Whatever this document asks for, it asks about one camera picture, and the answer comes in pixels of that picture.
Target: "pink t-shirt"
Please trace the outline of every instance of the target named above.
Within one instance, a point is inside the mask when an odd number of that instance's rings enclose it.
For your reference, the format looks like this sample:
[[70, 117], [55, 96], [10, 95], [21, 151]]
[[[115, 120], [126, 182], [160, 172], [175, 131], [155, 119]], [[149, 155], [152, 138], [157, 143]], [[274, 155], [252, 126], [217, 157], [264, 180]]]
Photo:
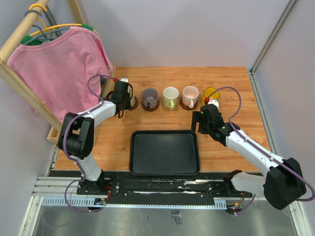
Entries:
[[[109, 75], [106, 65], [112, 69], [100, 38], [81, 27], [71, 27], [42, 45], [20, 45], [8, 60], [8, 66], [61, 122], [68, 112], [82, 112], [99, 102], [87, 81], [95, 74]], [[99, 77], [91, 80], [90, 87], [101, 93]]]

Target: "wooden coaster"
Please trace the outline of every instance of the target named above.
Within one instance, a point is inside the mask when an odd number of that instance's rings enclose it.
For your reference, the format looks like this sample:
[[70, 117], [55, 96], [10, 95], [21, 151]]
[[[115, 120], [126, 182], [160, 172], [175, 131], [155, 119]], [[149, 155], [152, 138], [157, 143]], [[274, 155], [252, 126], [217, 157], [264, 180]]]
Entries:
[[142, 101], [141, 101], [141, 107], [142, 107], [145, 111], [147, 111], [147, 112], [154, 112], [154, 111], [156, 111], [156, 110], [158, 109], [158, 107], [159, 107], [159, 99], [157, 99], [157, 105], [156, 105], [156, 107], [154, 107], [154, 108], [151, 108], [151, 109], [146, 108], [146, 107], [143, 105], [143, 102], [142, 102]]
[[186, 106], [184, 103], [183, 103], [183, 97], [181, 97], [180, 101], [179, 101], [180, 105], [182, 108], [184, 108], [185, 110], [188, 110], [188, 111], [191, 111], [191, 110], [194, 110], [198, 107], [198, 101], [196, 102], [195, 106], [191, 109], [189, 108], [188, 106]]
[[138, 98], [135, 96], [134, 99], [136, 100], [136, 102], [134, 103], [133, 107], [131, 107], [131, 108], [129, 109], [129, 111], [133, 111], [133, 110], [136, 109], [136, 108], [138, 107], [138, 105], [139, 105], [139, 100], [138, 100]]
[[169, 111], [169, 112], [173, 112], [173, 111], [175, 111], [175, 110], [177, 110], [179, 108], [179, 101], [178, 101], [178, 99], [177, 99], [177, 103], [176, 103], [176, 105], [175, 105], [173, 110], [171, 110], [170, 108], [164, 106], [163, 99], [162, 99], [161, 103], [162, 103], [163, 109], [166, 110], [166, 111]]

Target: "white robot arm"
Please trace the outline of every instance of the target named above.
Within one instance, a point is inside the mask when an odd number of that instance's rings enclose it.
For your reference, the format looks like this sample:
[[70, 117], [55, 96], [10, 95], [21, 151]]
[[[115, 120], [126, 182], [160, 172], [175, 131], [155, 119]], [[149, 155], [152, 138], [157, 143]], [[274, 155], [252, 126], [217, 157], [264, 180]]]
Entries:
[[200, 112], [193, 112], [192, 130], [195, 130], [196, 123], [199, 122], [200, 133], [209, 134], [214, 140], [235, 150], [262, 173], [262, 176], [258, 176], [240, 170], [231, 172], [223, 178], [229, 195], [233, 196], [238, 191], [250, 192], [264, 196], [276, 209], [284, 209], [306, 193], [305, 184], [278, 164], [287, 166], [303, 177], [300, 165], [295, 159], [286, 160], [273, 154], [233, 124], [237, 130], [235, 131], [229, 122], [224, 123], [221, 113], [214, 104], [205, 105], [200, 110]]
[[[120, 113], [131, 108], [129, 85], [127, 81], [117, 81], [114, 90], [110, 92], [110, 97], [107, 97], [105, 101], [101, 101], [87, 111], [78, 114], [68, 113], [64, 117], [58, 139], [58, 148], [64, 150], [63, 141], [65, 139], [67, 154], [85, 174], [84, 181], [89, 186], [90, 191], [95, 194], [104, 189], [105, 182], [104, 173], [95, 162], [92, 154], [94, 128], [107, 118], [117, 114], [121, 118]], [[65, 137], [67, 128], [69, 128], [69, 133]], [[80, 130], [80, 133], [75, 134], [73, 133], [74, 130]]]

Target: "wooden rack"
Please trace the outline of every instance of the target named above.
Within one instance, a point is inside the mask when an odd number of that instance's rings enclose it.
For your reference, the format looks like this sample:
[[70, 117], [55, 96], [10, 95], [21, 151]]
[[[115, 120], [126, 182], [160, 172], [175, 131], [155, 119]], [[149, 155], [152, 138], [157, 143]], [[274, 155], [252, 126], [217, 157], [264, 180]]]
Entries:
[[[37, 3], [47, 6], [50, 0], [38, 0]], [[78, 0], [67, 0], [68, 7], [71, 11], [75, 23], [84, 24], [84, 19], [80, 4]], [[34, 10], [42, 12], [43, 9], [39, 6], [33, 7]], [[56, 143], [58, 140], [59, 132], [62, 127], [62, 123], [52, 113], [52, 111], [36, 96], [35, 93], [21, 80], [21, 78], [6, 64], [9, 57], [14, 50], [19, 46], [23, 37], [27, 34], [32, 27], [38, 14], [36, 12], [30, 12], [27, 14], [11, 36], [7, 39], [4, 45], [0, 49], [0, 77], [5, 80], [22, 98], [24, 98], [38, 113], [40, 113], [52, 126], [47, 139]], [[111, 76], [114, 76], [116, 67], [112, 71]], [[106, 79], [105, 85], [102, 87], [102, 93], [107, 94], [112, 87], [112, 80]], [[94, 130], [94, 141], [96, 140], [99, 127]]]

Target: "black tray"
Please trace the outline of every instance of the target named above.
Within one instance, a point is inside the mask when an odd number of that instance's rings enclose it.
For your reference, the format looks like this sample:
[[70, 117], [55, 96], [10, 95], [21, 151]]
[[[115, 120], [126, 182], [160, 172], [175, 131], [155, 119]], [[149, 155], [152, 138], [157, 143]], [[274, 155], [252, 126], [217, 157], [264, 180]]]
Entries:
[[191, 130], [135, 131], [131, 136], [129, 169], [136, 176], [199, 173], [196, 133]]

